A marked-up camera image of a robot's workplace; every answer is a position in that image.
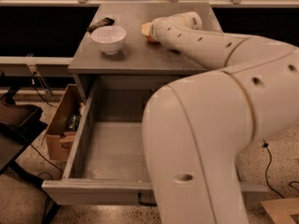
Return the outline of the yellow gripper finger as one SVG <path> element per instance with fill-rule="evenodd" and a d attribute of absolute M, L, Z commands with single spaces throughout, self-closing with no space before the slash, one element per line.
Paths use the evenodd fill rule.
<path fill-rule="evenodd" d="M 146 22 L 146 23 L 142 24 L 141 25 L 142 34 L 145 35 L 145 36 L 150 36 L 150 27 L 151 27 L 150 22 Z"/>

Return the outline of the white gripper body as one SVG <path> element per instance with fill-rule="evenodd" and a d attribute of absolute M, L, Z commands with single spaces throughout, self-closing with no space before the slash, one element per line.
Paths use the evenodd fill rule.
<path fill-rule="evenodd" d="M 155 19 L 150 23 L 149 35 L 155 42 L 164 42 L 164 18 Z"/>

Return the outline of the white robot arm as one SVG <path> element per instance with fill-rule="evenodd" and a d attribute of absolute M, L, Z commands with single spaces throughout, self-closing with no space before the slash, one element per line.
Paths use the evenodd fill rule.
<path fill-rule="evenodd" d="M 206 69 L 163 86 L 144 110 L 143 147 L 163 224 L 249 224 L 235 159 L 299 120 L 299 48 L 205 31 L 194 12 L 142 31 Z"/>

